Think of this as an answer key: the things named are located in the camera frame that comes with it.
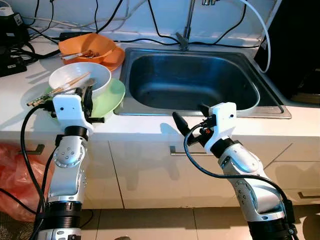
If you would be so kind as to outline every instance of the white bowl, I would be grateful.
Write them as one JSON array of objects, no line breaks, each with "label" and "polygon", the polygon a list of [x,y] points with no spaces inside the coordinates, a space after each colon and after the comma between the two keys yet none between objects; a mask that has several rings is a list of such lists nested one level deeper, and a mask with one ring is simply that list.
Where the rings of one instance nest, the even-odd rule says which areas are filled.
[{"label": "white bowl", "polygon": [[52,89],[56,89],[87,72],[90,72],[90,75],[86,79],[95,79],[95,84],[92,86],[92,98],[96,98],[106,90],[111,80],[109,69],[98,63],[75,62],[62,66],[50,75],[48,83]]}]

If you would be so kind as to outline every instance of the cabinet handle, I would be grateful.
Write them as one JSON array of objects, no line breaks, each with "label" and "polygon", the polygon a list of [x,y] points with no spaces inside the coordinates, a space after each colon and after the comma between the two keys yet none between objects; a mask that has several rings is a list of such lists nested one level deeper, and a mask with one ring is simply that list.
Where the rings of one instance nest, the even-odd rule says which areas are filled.
[{"label": "cabinet handle", "polygon": [[301,191],[298,192],[298,195],[301,199],[320,199],[320,195],[304,196],[304,194]]},{"label": "cabinet handle", "polygon": [[29,155],[41,155],[42,152],[44,151],[45,149],[45,145],[44,144],[38,144],[38,146],[36,146],[36,149],[35,150],[28,150],[26,151],[27,154]]},{"label": "cabinet handle", "polygon": [[[175,146],[170,146],[170,156],[186,156],[187,154],[185,152],[176,152]],[[191,152],[191,155],[194,156],[213,156],[212,153],[206,153],[206,152]]]}]

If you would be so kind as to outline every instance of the white countertop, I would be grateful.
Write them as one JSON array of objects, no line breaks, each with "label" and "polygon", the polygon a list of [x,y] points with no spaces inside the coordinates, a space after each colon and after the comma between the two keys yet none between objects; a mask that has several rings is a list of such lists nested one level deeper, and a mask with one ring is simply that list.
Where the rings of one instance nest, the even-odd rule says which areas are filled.
[{"label": "white countertop", "polygon": [[[49,53],[57,46],[46,40],[37,38],[33,43],[39,54]],[[122,44],[142,48],[160,48],[158,44]],[[241,50],[221,47],[197,47],[197,50],[215,50],[225,52],[245,52],[250,56],[249,49]],[[59,56],[39,60],[29,66],[27,71],[0,77],[0,139],[18,139],[21,125],[27,112],[28,100],[41,95],[48,85],[50,74],[63,66]],[[113,78],[119,78],[121,67],[112,73]],[[244,136],[320,136],[320,108],[287,106],[292,115],[291,119],[246,118],[237,119],[234,135]],[[189,126],[199,123],[201,117],[185,117]],[[171,116],[122,116],[112,113],[105,123],[94,124],[92,140],[143,140],[148,139],[180,139],[177,128]],[[47,135],[56,135],[60,132],[58,122],[52,119],[47,112],[38,110],[29,120],[27,126],[29,138],[41,138]]]}]

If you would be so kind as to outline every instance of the red plastic bag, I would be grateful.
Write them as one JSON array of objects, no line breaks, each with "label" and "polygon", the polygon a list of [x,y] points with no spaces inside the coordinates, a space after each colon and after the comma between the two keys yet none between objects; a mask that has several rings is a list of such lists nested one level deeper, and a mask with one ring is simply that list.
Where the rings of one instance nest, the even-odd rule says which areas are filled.
[{"label": "red plastic bag", "polygon": [[[11,193],[30,209],[36,211],[39,195],[28,173],[24,157],[18,154],[19,147],[0,143],[0,188]],[[28,155],[33,173],[39,185],[45,172],[46,162],[41,162],[36,156]],[[46,198],[50,181],[53,175],[49,168],[44,196]],[[0,211],[7,213],[13,219],[24,222],[33,222],[35,215],[24,209],[11,197],[0,192]]]}]

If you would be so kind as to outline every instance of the stainless steel sink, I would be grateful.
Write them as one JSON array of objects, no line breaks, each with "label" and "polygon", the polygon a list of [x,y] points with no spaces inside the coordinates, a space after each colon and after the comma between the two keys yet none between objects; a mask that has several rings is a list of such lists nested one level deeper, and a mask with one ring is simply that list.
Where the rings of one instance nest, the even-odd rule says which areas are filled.
[{"label": "stainless steel sink", "polygon": [[239,117],[290,118],[241,53],[127,48],[119,115],[201,116],[198,104],[234,102]]}]

